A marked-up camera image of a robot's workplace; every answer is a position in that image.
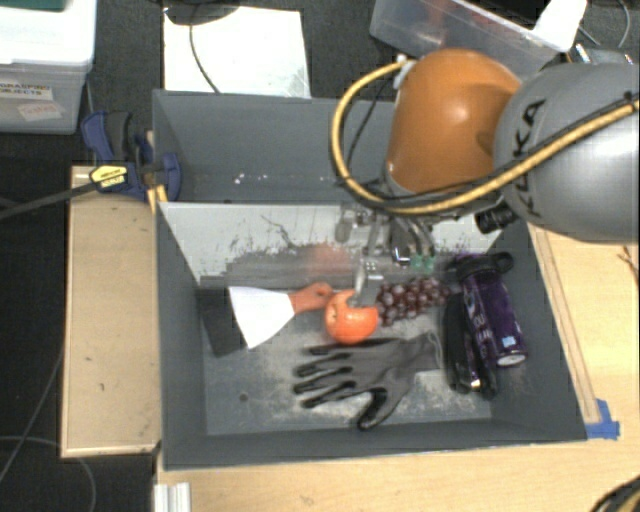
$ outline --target orange handle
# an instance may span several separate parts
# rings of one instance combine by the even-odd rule
[[[289,300],[296,315],[305,311],[325,308],[331,297],[333,297],[333,288],[323,282],[310,284],[302,290],[289,294]]]

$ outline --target black glove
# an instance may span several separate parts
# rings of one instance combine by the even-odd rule
[[[395,410],[413,386],[416,373],[442,368],[440,343],[432,331],[410,340],[374,339],[354,346],[313,347],[309,352],[328,357],[296,368],[298,377],[313,377],[294,386],[294,393],[323,390],[302,406],[312,409],[371,393],[371,402],[357,420],[360,430],[375,427]]]

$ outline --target yellow cable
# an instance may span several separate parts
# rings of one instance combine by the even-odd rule
[[[618,512],[634,512],[638,510],[636,507],[640,505],[640,491],[634,492],[631,496],[629,496],[620,508]]]
[[[370,84],[374,80],[378,78],[392,73],[394,71],[399,70],[403,66],[406,65],[406,62],[394,62],[393,64],[389,64],[387,66],[383,66],[374,70],[373,72],[365,75],[360,80],[356,81],[349,89],[345,95],[340,99],[338,105],[336,107],[333,121],[331,124],[331,153],[333,155],[333,159],[336,163],[336,168],[338,170],[338,174],[344,180],[345,185],[347,185],[353,192],[364,199],[368,199],[369,201],[382,203],[385,201],[384,198],[372,194],[367,189],[362,187],[352,176],[349,171],[345,161],[344,155],[341,149],[340,139],[342,136],[342,122],[344,118],[344,113],[347,109],[347,106],[353,99],[353,97],[366,85]],[[559,137],[557,140],[544,147],[540,151],[537,151],[533,155],[527,157],[522,162],[514,165],[509,170],[501,173],[499,176],[493,178],[487,183],[475,187],[468,192],[462,193],[456,197],[451,199],[445,199],[442,201],[438,201],[435,203],[431,203],[423,206],[413,206],[413,207],[385,207],[385,210],[391,213],[403,214],[403,215],[427,215],[432,213],[442,212],[444,210],[450,210],[452,208],[457,208],[466,203],[474,201],[484,195],[487,195],[491,192],[498,190],[499,188],[504,187],[507,183],[510,183],[520,176],[526,174],[534,167],[540,165],[545,160],[551,158],[555,154],[559,153],[566,147],[570,146],[574,142],[579,141],[580,139],[587,137],[588,135],[609,126],[610,124],[623,119],[631,114],[633,114],[636,110],[640,109],[640,102],[635,100],[631,105],[624,105],[619,107],[611,112],[607,112],[591,121],[586,122],[585,124],[578,126],[577,128],[571,130],[565,135]]]

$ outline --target purple grapes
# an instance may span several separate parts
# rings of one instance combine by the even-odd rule
[[[420,277],[408,283],[380,286],[376,307],[381,324],[390,327],[396,320],[425,314],[429,308],[444,306],[451,295],[448,286],[434,277]]]

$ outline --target white paint scraper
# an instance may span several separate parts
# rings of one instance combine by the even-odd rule
[[[323,309],[332,295],[331,286],[323,282],[292,293],[248,286],[229,287],[236,324],[250,349],[275,336],[295,315]]]

